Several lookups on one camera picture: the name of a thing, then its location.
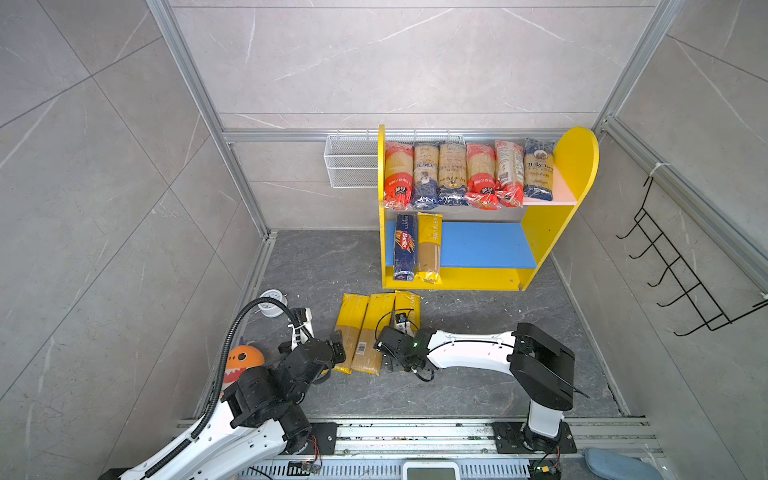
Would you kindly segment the dark blue spaghetti No5 bag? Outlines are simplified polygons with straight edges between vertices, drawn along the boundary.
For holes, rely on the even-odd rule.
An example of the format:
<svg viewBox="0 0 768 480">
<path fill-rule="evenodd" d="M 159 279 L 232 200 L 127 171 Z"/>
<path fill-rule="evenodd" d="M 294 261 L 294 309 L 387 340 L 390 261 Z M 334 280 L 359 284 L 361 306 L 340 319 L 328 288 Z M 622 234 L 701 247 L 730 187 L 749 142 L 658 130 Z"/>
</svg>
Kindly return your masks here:
<svg viewBox="0 0 768 480">
<path fill-rule="evenodd" d="M 398 214 L 395 222 L 393 247 L 393 279 L 413 281 L 417 266 L 417 217 L 414 214 Z"/>
</svg>

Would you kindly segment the yellow Pastatime spaghetti bag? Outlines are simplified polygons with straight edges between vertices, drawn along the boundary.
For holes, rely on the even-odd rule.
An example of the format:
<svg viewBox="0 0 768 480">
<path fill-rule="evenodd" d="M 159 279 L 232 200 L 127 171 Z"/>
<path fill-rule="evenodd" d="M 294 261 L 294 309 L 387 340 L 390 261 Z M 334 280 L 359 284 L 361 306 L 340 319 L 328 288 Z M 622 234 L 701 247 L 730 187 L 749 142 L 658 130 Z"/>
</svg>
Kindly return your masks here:
<svg viewBox="0 0 768 480">
<path fill-rule="evenodd" d="M 417 218 L 417 276 L 423 282 L 439 285 L 442 283 L 442 216 L 438 214 L 419 213 Z"/>
</svg>

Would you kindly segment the blue Ankara bag label down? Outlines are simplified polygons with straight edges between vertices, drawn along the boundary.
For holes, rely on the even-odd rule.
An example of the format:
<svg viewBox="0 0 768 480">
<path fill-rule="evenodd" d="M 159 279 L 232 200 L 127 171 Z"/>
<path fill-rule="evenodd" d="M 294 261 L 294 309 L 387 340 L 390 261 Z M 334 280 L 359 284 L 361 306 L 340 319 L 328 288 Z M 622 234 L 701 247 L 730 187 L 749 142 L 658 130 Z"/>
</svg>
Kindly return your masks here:
<svg viewBox="0 0 768 480">
<path fill-rule="evenodd" d="M 414 146 L 412 205 L 417 210 L 431 210 L 438 204 L 439 148 L 436 144 Z"/>
</svg>

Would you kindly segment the red clear spaghetti bag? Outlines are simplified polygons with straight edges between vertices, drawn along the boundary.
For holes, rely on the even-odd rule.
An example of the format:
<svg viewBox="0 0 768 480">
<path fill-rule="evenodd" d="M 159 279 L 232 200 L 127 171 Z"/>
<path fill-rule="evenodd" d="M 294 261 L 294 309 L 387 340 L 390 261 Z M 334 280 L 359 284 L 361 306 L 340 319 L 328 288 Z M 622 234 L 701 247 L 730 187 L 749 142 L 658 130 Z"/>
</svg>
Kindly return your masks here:
<svg viewBox="0 0 768 480">
<path fill-rule="evenodd" d="M 406 210 L 413 191 L 414 147 L 387 142 L 384 160 L 384 205 L 393 210 Z"/>
</svg>

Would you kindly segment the red white-label spaghetti bag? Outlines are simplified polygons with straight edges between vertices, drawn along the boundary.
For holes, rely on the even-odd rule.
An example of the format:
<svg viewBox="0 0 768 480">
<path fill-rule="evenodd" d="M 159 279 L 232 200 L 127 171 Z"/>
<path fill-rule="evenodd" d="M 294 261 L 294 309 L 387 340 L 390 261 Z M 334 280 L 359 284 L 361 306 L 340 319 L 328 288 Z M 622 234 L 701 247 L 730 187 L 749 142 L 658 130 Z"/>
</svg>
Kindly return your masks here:
<svg viewBox="0 0 768 480">
<path fill-rule="evenodd" d="M 496 141 L 496 195 L 506 207 L 523 206 L 524 149 L 510 141 Z"/>
</svg>

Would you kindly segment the blue Ankara spaghetti bag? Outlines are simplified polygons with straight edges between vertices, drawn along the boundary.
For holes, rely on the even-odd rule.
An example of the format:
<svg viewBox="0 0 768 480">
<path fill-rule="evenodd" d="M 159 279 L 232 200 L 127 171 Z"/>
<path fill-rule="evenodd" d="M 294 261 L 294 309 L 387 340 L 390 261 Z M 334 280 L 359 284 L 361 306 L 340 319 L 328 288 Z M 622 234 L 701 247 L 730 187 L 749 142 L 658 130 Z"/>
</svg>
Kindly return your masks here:
<svg viewBox="0 0 768 480">
<path fill-rule="evenodd" d="M 554 185 L 553 141 L 527 138 L 524 146 L 524 195 L 551 201 Z"/>
</svg>

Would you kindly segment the blue-end Chinese spaghetti bag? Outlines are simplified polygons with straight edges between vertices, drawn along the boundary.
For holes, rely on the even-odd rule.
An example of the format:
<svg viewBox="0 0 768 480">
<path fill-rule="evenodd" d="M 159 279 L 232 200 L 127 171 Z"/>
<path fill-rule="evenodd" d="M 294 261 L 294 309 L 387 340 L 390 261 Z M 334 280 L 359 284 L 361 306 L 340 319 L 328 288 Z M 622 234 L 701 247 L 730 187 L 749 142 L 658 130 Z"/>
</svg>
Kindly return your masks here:
<svg viewBox="0 0 768 480">
<path fill-rule="evenodd" d="M 466 206 L 466 147 L 460 143 L 442 143 L 438 159 L 438 201 L 441 205 Z"/>
</svg>

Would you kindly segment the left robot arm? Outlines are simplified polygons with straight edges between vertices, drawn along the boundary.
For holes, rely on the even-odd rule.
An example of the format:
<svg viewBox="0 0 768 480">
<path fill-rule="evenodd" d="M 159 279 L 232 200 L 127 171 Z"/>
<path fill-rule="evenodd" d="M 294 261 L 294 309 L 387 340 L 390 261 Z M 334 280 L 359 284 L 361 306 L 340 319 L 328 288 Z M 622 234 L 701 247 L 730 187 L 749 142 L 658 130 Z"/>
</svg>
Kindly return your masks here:
<svg viewBox="0 0 768 480">
<path fill-rule="evenodd" d="M 342 334 L 310 339 L 278 364 L 247 369 L 215 408 L 139 465 L 103 479 L 228 479 L 245 467 L 302 450 L 312 426 L 300 408 L 310 386 L 346 360 Z"/>
</svg>

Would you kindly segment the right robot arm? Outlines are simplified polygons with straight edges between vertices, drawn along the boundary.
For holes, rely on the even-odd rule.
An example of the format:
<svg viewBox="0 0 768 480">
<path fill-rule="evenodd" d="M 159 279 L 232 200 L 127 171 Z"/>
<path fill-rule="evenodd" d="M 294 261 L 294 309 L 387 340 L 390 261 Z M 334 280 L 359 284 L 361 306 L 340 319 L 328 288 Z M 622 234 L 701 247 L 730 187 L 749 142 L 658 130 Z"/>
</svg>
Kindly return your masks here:
<svg viewBox="0 0 768 480">
<path fill-rule="evenodd" d="M 577 451 L 564 417 L 573 409 L 575 354 L 532 323 L 498 334 L 456 334 L 422 328 L 413 336 L 385 327 L 375 349 L 403 370 L 427 372 L 431 381 L 440 369 L 473 368 L 513 377 L 529 397 L 523 422 L 491 424 L 501 454 L 572 454 Z"/>
</svg>

